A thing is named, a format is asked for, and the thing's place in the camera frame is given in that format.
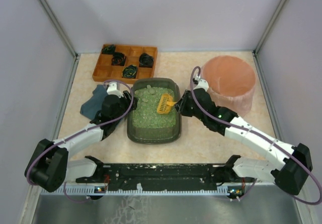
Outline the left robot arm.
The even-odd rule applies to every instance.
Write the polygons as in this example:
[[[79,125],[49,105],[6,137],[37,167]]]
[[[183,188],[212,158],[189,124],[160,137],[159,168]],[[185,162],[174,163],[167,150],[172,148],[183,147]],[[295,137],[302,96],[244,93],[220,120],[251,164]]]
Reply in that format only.
[[[38,142],[25,170],[28,183],[48,192],[79,178],[90,178],[100,169],[100,162],[91,157],[71,160],[80,151],[106,139],[120,121],[137,107],[138,99],[129,91],[108,93],[97,110],[91,108],[90,122],[71,136]]]

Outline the yellow litter scoop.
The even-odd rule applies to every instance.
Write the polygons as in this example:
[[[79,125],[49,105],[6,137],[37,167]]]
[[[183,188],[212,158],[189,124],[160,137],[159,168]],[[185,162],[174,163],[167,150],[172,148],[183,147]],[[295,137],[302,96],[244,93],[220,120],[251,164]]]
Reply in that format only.
[[[158,114],[169,114],[176,103],[170,94],[162,94],[156,112]]]

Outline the dark grey litter box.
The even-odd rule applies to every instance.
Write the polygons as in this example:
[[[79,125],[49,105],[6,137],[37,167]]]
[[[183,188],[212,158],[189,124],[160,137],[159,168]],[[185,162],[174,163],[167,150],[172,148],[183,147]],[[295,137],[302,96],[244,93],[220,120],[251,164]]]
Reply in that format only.
[[[147,85],[152,87],[167,88],[174,91],[174,101],[180,99],[180,90],[178,85],[171,79],[167,78],[147,78],[138,80],[132,87],[134,94],[136,90],[145,88]],[[161,144],[169,143],[177,140],[181,136],[182,120],[181,116],[177,111],[172,108],[176,113],[176,125],[168,128],[138,128],[133,126],[132,112],[127,117],[127,136],[128,138],[136,143],[145,144]]]

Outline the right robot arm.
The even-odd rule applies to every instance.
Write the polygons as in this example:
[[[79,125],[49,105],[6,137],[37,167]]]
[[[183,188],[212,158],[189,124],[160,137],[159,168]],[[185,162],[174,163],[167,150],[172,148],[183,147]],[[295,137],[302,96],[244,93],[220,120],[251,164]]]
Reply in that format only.
[[[236,112],[216,106],[204,89],[186,90],[175,104],[175,110],[182,116],[196,117],[209,130],[237,140],[265,158],[262,162],[237,157],[232,164],[237,176],[272,181],[291,195],[298,195],[302,190],[308,178],[304,167],[312,171],[310,150],[306,145],[293,146],[266,135]]]

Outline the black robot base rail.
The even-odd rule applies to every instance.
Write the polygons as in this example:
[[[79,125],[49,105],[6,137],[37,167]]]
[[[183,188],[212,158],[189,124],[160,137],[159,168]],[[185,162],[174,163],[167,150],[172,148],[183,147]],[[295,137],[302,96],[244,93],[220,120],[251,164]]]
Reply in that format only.
[[[224,164],[103,164],[91,177],[77,183],[107,184],[109,191],[201,191],[216,190],[223,183],[240,183]]]

